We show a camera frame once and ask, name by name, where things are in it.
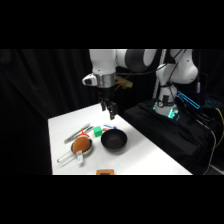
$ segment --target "black cloth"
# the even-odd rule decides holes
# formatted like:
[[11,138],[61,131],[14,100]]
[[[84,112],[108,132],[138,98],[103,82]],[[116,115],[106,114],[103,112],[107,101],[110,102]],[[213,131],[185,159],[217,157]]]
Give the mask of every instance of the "black cloth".
[[183,108],[180,107],[181,116],[175,121],[155,113],[153,106],[154,101],[138,104],[125,111],[124,119],[191,173],[203,174],[211,155],[207,142],[212,139],[204,139],[203,127]]
[[[209,75],[209,91],[222,96],[223,52],[202,52],[202,72]],[[158,67],[160,53],[150,71]],[[122,68],[118,71],[129,72]],[[52,172],[47,120],[98,102],[95,88],[82,84],[90,73],[88,49],[0,49],[1,174]],[[126,109],[151,99],[156,75],[129,79],[134,82],[133,88],[119,88],[115,94],[121,116]]]

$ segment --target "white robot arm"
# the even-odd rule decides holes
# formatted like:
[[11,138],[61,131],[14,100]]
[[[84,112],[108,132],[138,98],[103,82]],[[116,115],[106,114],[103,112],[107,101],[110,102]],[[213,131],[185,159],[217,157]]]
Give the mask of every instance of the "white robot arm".
[[[171,56],[174,57],[178,51],[180,49],[171,50]],[[183,50],[175,58],[178,63],[176,67],[173,64],[167,64],[157,71],[161,85],[160,96],[155,107],[157,113],[168,116],[175,108],[173,97],[175,98],[177,90],[168,83],[169,81],[188,84],[197,77],[198,70],[193,64],[192,51],[192,49]],[[102,109],[109,110],[111,119],[114,119],[118,113],[117,105],[113,102],[116,67],[127,68],[137,75],[149,68],[156,52],[157,49],[90,49],[93,73],[83,79],[83,84],[98,87],[97,92]],[[175,71],[169,80],[172,69]]]

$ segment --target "black background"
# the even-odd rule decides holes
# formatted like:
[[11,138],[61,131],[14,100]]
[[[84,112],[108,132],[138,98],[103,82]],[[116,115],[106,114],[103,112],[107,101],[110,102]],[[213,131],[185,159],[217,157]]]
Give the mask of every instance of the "black background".
[[[160,52],[149,70],[157,68]],[[47,120],[98,102],[95,89],[81,82],[91,72],[88,49],[0,50],[1,174],[52,173]],[[209,75],[208,92],[223,99],[224,49],[202,50],[202,72]],[[152,98],[156,76],[129,80],[132,89],[116,91],[121,116]]]

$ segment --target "table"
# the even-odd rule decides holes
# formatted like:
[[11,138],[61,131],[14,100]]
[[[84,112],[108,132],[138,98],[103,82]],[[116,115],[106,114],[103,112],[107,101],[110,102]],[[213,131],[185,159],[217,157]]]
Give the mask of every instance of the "table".
[[[127,145],[121,152],[111,153],[92,131],[89,136],[94,149],[84,159],[82,166],[77,159],[58,164],[57,159],[69,152],[72,144],[64,144],[64,140],[87,123],[93,126],[105,123],[117,126],[127,134]],[[191,175],[120,116],[111,121],[109,112],[102,112],[100,104],[49,119],[48,126],[53,175],[96,175],[97,170],[107,169],[113,169],[115,175]]]

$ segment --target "pan handle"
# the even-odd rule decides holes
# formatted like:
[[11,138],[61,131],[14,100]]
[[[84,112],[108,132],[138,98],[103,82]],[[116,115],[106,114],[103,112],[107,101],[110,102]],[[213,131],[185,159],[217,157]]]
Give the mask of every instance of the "pan handle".
[[58,163],[63,163],[65,161],[67,161],[69,158],[76,156],[76,154],[74,154],[72,151],[69,151],[68,153],[66,153],[65,155],[63,155],[61,158],[59,158],[57,160]]

